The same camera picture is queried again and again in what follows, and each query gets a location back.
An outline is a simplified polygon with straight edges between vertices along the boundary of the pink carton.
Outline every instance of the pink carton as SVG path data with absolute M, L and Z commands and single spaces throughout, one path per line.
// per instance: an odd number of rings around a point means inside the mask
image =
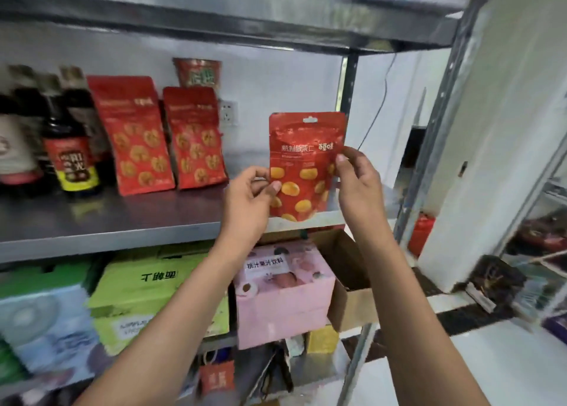
M 324 327 L 335 275 L 312 242 L 298 240 L 254 248 L 234 286 L 246 349 Z

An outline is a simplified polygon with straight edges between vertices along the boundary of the open cardboard box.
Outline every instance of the open cardboard box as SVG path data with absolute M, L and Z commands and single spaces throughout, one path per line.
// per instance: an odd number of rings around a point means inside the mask
M 358 246 L 344 230 L 309 233 L 323 258 L 336 276 L 327 317 L 338 331 L 378 321 L 370 281 L 366 276 Z M 299 231 L 267 233 L 259 244 L 301 239 Z

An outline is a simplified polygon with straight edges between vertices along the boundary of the bottle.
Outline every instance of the bottle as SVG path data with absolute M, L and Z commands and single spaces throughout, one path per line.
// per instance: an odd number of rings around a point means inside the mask
M 88 197 L 100 189 L 99 175 L 81 123 L 65 108 L 59 78 L 39 74 L 38 83 L 49 108 L 41 136 L 63 191 L 69 197 Z
M 35 197 L 49 191 L 33 157 L 17 115 L 18 104 L 0 94 L 0 182 L 15 197 Z
M 24 132 L 27 144 L 33 156 L 38 160 L 41 169 L 54 178 L 55 170 L 41 138 L 43 119 L 49 111 L 45 98 L 38 90 L 35 73 L 31 67 L 23 65 L 8 66 L 8 71 L 15 84 L 12 97 L 19 106 L 20 127 Z
M 96 169 L 103 182 L 116 181 L 112 150 L 103 123 L 96 113 L 83 71 L 76 66 L 61 66 L 63 99 L 69 113 L 79 121 L 89 137 L 89 146 Z

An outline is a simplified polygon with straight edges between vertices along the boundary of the black cable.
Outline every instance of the black cable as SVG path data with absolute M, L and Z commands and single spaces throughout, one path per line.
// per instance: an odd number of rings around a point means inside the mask
M 360 145 L 358 145 L 358 150 L 360 151 L 360 148 L 362 147 L 362 144 L 364 143 L 364 141 L 366 140 L 366 138 L 368 137 L 368 134 L 370 132 L 370 130 L 372 130 L 372 126 L 374 125 L 374 123 L 376 122 L 376 119 L 378 118 L 378 115 L 380 115 L 380 111 L 382 110 L 382 108 L 384 107 L 384 102 L 386 101 L 386 96 L 388 95 L 388 73 L 390 72 L 390 70 L 392 69 L 393 66 L 393 62 L 396 60 L 397 57 L 397 52 L 393 55 L 393 59 L 392 62 L 390 63 L 390 65 L 388 66 L 388 70 L 386 70 L 386 76 L 384 76 L 384 98 L 382 99 L 382 103 L 380 104 L 380 107 L 378 108 L 378 111 L 376 112 L 376 116 L 374 117 L 374 119 L 372 120 L 372 123 L 370 124 L 370 127 L 368 127 L 368 130 L 366 131 L 366 134 L 364 135 L 364 138 L 362 139 L 362 142 L 360 142 Z

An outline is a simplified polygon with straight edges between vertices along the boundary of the wall outlet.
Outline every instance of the wall outlet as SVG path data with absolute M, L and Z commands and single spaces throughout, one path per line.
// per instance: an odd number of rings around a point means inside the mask
M 221 126 L 238 125 L 237 104 L 236 102 L 228 102 L 221 100 Z

